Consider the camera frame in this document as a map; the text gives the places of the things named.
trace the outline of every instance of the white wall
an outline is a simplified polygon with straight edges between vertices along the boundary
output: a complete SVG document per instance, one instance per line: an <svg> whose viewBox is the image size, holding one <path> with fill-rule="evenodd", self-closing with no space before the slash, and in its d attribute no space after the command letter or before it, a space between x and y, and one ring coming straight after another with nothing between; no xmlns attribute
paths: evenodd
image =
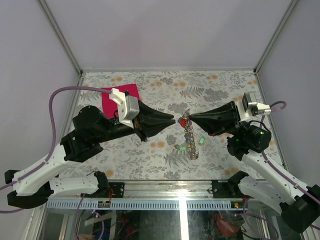
<svg viewBox="0 0 320 240"><path fill-rule="evenodd" d="M290 171L320 185L320 1L301 0L259 75Z"/></svg>
<svg viewBox="0 0 320 240"><path fill-rule="evenodd" d="M83 69L253 69L291 0L47 2Z"/></svg>
<svg viewBox="0 0 320 240"><path fill-rule="evenodd" d="M0 2L0 186L8 169L21 170L48 153L48 102L57 88L75 85L77 74L35 0ZM58 134L71 93L54 101ZM0 192L0 210L7 193ZM1 239L20 240L30 210L0 214Z"/></svg>

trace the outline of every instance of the wire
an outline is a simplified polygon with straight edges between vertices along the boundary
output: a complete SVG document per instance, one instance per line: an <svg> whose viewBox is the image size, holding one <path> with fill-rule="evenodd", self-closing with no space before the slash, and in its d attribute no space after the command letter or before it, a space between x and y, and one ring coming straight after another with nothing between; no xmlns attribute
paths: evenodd
<svg viewBox="0 0 320 240"><path fill-rule="evenodd" d="M282 104L281 107L277 107L277 108L273 108L275 105L278 104ZM276 101L273 104L270 105L271 108L271 112L279 112L283 109L285 109L287 106L287 103L285 101ZM264 120L265 120L266 116L263 115L261 118L261 124L263 124ZM281 177L283 177L285 180L287 180L289 183L291 183L296 189L299 189L301 192L303 192L305 195L307 195L309 198L311 198L312 200L314 200L317 204L320 205L320 200L316 199L314 196L312 196L309 192L307 192L306 190L304 190L300 185L298 185L295 181L293 181L291 178L287 177L285 174L283 174L275 165L273 165L269 160L268 157L266 155L266 153L264 151L262 151L262 156L263 158L266 160L266 162L270 165L270 167L272 167L273 170L275 170ZM317 227L315 225L310 225L312 228L317 229L320 231L320 227Z"/></svg>
<svg viewBox="0 0 320 240"><path fill-rule="evenodd" d="M92 171L92 172L90 172L90 173L88 173L87 175L85 175L86 177L87 176L89 176L90 174L93 174L93 173L95 173L96 171Z"/></svg>
<svg viewBox="0 0 320 240"><path fill-rule="evenodd" d="M214 193L212 190L213 190L213 189L212 189L212 186L207 189L208 193L210 193L210 194L213 194L213 193Z"/></svg>
<svg viewBox="0 0 320 240"><path fill-rule="evenodd" d="M282 104L282 106L273 108L275 105L278 105L278 104ZM270 105L270 109L272 113L279 112L285 109L286 107L287 107L287 103L285 101L276 101Z"/></svg>
<svg viewBox="0 0 320 240"><path fill-rule="evenodd" d="M14 213L17 213L17 212L20 212L24 210L23 208L18 208L18 209L15 209L15 210L9 210L9 211L2 211L0 210L0 214L14 214Z"/></svg>
<svg viewBox="0 0 320 240"><path fill-rule="evenodd" d="M111 199L112 199L112 195L114 194L114 190L112 188L109 189L109 204L111 207Z"/></svg>
<svg viewBox="0 0 320 240"><path fill-rule="evenodd" d="M316 229L316 230L320 231L320 227L318 227L318 226L315 226L315 225L311 224L311 225L310 225L310 227L312 227L312 228L314 228L314 229Z"/></svg>
<svg viewBox="0 0 320 240"><path fill-rule="evenodd" d="M262 121L251 120L251 121L248 122L248 124L250 125L253 122L259 123L260 124L260 128L261 128L261 125L262 125L265 130L267 130L269 133L271 133L271 131L267 128L267 126Z"/></svg>
<svg viewBox="0 0 320 240"><path fill-rule="evenodd" d="M247 234L245 234L244 232L242 232L242 235L246 236L248 239L253 239L253 240L261 240L261 238L259 237L252 237L252 236L249 236Z"/></svg>
<svg viewBox="0 0 320 240"><path fill-rule="evenodd" d="M259 215L255 215L255 214L252 214L252 213L246 213L246 208L247 208L247 205L248 205L248 202L249 200L252 199L252 197L248 197L247 200L244 202L244 205L243 205L243 213L239 214L239 215L242 215L246 224L248 224L249 228L257 235L259 236L259 238L262 238L263 240L278 240L279 239L279 233L276 229L276 227L270 222L268 221L267 219L259 216ZM247 216L252 216L252 217L255 217L257 219L260 219L260 220L263 220L267 223L268 226L272 227L275 231L275 234L276 234L276 237L275 238L266 238L264 236L262 236L248 221L247 219Z"/></svg>
<svg viewBox="0 0 320 240"><path fill-rule="evenodd" d="M93 210L93 211L88 210L87 212L94 213L94 214L96 214L96 215L100 218L101 223L102 223L102 229L101 229L101 234L100 234L100 237L98 238L98 240L102 240L102 237L103 237L104 232L105 232L105 222L104 222L104 219L103 219L102 216L101 216L99 213L97 213L95 210Z"/></svg>
<svg viewBox="0 0 320 240"><path fill-rule="evenodd" d="M97 87L90 87L90 86L65 86L65 87L61 87L61 88L55 90L49 98L49 115L50 115L51 128L52 128L52 142L51 142L51 147L50 147L48 155L45 157L45 159L42 163L40 163L37 167L35 167L31 171L29 171L26 174L19 177L17 179L17 181L12 181L8 184L1 186L0 191L16 184L18 181L25 179L29 175L38 171L40 168L42 168L46 164L46 162L49 161L49 159L51 158L51 156L55 150L56 140L57 140L56 125L55 125L54 112L53 112L53 100L58 93L61 93L64 91L69 91L69 90L85 90L85 91L94 91L94 92L100 92L100 93L105 93L105 94L111 94L110 90L97 88ZM16 213L16 211L14 210L14 211L1 211L0 212L0 214L11 214L11 213Z"/></svg>
<svg viewBox="0 0 320 240"><path fill-rule="evenodd" d="M85 198L85 194L82 195L82 198L81 198L78 206L76 207L75 215L74 215L74 219L73 219L73 231L74 231L75 238L76 238L77 240L79 240L79 238L78 238L78 233L77 233L77 218L78 218L79 208L80 208L81 203L82 203L82 201L84 200L84 198Z"/></svg>

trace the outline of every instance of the floor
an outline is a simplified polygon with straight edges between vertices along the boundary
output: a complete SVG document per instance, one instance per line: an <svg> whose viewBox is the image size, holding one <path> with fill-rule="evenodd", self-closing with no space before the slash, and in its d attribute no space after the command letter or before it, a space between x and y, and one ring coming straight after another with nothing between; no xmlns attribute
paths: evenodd
<svg viewBox="0 0 320 240"><path fill-rule="evenodd" d="M244 92L255 92L257 100L262 102L252 71L87 72L83 85L104 88L132 83L137 84L140 98L147 106L173 114L176 120L189 108L191 113L205 112L240 100ZM75 114L88 105L102 110L101 94L82 91ZM228 134L211 137L196 124L193 127L196 142L205 137L205 144L197 145L196 160L175 149L174 145L185 143L183 128L175 124L148 142L131 135L102 143L104 151L80 167L68 168L61 176L81 177L102 171L113 180L222 180L242 170L253 178L262 178L229 155ZM273 138L266 153L281 163Z"/></svg>

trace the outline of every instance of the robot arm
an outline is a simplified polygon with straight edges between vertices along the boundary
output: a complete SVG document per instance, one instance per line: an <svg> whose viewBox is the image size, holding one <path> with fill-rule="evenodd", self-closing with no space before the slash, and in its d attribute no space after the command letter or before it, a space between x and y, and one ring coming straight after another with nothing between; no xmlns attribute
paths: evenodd
<svg viewBox="0 0 320 240"><path fill-rule="evenodd" d="M13 191L7 195L10 206L30 209L44 204L48 198L89 194L88 197L108 195L109 183L102 172L81 178L58 178L70 167L77 167L100 153L100 143L137 134L146 141L174 124L174 116L154 110L136 97L113 88L110 99L117 103L118 116L107 118L97 107L86 106L73 118L74 130L61 139L52 156L46 156L18 171L8 170L5 182L13 184ZM40 169L21 179L23 175L45 163Z"/></svg>
<svg viewBox="0 0 320 240"><path fill-rule="evenodd" d="M256 101L253 92L243 95L242 101L231 101L216 109L190 114L189 119L198 124L210 136L223 133L232 134L227 137L228 152L239 161L243 161L255 169L272 187L259 183L247 173L239 171L228 183L234 189L235 185L244 194L258 199L281 214L283 220L295 231L302 233L320 216L320 205L310 196L292 185L277 171L292 179L304 191L320 200L320 187L308 186L300 181L270 157L267 160L262 152L269 146L271 132L251 125L247 120L256 115L271 113L269 105Z"/></svg>

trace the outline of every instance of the pink cloth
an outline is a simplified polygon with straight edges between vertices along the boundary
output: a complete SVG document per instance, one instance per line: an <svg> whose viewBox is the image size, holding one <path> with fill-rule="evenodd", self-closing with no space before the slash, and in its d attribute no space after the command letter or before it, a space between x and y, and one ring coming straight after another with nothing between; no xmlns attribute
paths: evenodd
<svg viewBox="0 0 320 240"><path fill-rule="evenodd" d="M106 89L110 91L111 89L118 89L120 92L123 92L123 93L128 91L130 96L136 97L138 100L140 100L138 88L135 83L122 85L122 86L114 86L114 87L102 87L102 89ZM118 110L117 104L114 101L110 100L109 94L102 93L101 95L102 95L102 111L108 117L108 119L111 119L114 117L114 112Z"/></svg>

